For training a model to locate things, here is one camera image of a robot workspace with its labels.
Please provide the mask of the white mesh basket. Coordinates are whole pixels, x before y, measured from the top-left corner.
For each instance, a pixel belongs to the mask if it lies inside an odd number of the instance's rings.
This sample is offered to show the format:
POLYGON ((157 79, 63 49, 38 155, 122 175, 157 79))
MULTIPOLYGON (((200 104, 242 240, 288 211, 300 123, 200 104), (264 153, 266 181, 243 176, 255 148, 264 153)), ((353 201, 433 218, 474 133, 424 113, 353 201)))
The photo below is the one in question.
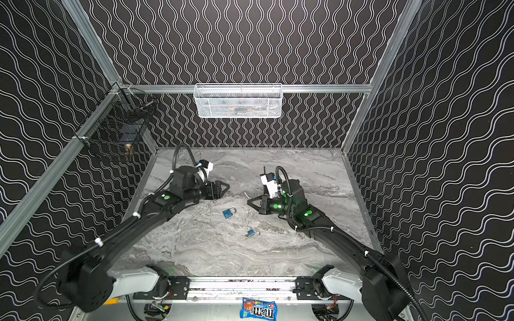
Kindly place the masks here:
POLYGON ((277 119, 284 100, 280 83, 199 83, 193 96, 205 119, 277 119))

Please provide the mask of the brass padlock in basket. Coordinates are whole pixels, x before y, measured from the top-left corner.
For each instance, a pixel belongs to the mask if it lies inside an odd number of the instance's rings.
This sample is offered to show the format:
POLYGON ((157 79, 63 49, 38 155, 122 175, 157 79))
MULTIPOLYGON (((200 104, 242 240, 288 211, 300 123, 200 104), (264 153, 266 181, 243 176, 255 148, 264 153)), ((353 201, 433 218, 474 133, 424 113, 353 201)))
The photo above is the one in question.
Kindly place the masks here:
POLYGON ((133 155, 133 146, 132 144, 126 144, 124 146, 124 154, 127 159, 130 159, 133 155))

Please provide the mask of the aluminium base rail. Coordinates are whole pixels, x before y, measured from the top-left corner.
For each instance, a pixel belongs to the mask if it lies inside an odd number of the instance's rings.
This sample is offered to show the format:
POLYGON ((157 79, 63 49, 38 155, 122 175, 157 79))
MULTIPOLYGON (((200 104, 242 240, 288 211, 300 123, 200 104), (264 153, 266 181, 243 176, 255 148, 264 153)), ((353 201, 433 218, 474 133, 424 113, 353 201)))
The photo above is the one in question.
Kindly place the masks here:
POLYGON ((365 302, 364 282, 358 276, 337 269, 331 269, 322 276, 171 276, 167 280, 150 272, 132 270, 116 277, 111 295, 101 298, 100 303, 127 294, 145 302, 157 300, 188 304, 228 304, 242 298, 306 304, 326 302, 334 296, 365 302))

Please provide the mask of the large blue padlock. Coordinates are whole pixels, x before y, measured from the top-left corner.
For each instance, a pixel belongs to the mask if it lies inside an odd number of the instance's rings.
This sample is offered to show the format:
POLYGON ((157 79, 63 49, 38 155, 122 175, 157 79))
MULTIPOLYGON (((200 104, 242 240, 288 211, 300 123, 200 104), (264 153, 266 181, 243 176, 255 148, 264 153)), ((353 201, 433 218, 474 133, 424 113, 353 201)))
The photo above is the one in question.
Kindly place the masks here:
POLYGON ((223 216, 225 219, 230 219, 231 217, 233 217, 237 212, 237 209, 235 208, 229 208, 229 209, 226 209, 222 212, 223 216))

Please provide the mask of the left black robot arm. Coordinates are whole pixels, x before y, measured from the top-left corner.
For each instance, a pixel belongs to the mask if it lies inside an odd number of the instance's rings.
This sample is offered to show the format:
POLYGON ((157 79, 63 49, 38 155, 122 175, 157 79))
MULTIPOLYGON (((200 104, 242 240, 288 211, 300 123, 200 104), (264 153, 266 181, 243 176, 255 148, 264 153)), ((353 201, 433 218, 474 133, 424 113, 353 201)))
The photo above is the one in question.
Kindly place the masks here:
POLYGON ((65 310, 79 307, 92 312, 114 297, 119 280, 108 274, 113 264, 140 239, 183 210, 202 200, 223 198, 230 185, 211 181, 213 163, 195 160, 191 148, 175 148, 172 169, 166 181, 118 227, 96 238, 91 246, 71 253, 63 251, 60 264, 36 286, 33 299, 42 310, 65 310), (190 154, 191 164, 178 166, 181 150, 190 154))

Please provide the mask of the blue candy bag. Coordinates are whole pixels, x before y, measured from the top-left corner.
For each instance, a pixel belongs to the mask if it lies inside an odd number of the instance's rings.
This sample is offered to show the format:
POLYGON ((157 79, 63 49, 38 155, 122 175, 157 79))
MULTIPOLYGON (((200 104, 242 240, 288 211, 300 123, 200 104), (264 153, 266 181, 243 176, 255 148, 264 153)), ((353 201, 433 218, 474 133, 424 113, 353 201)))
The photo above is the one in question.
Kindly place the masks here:
POLYGON ((278 308, 275 302, 255 300, 251 298, 242 299, 242 309, 240 311, 241 318, 256 318, 259 320, 276 321, 277 314, 278 308))

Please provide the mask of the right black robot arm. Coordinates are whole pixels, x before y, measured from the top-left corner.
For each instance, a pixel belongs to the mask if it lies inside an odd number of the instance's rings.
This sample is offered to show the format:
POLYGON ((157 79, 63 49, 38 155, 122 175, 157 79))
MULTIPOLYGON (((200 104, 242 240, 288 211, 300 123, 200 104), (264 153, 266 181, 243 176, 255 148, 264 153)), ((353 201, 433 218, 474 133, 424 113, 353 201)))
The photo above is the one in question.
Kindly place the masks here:
POLYGON ((375 320, 395 320, 411 304, 423 320, 428 320, 416 299, 401 260, 382 254, 358 241, 305 197, 299 180, 290 179, 285 169, 260 175, 263 194, 247 204, 261 215, 278 215, 289 227, 328 247, 336 256, 353 266, 356 278, 325 266, 313 276, 313 290, 320 298, 344 296, 360 301, 375 320))

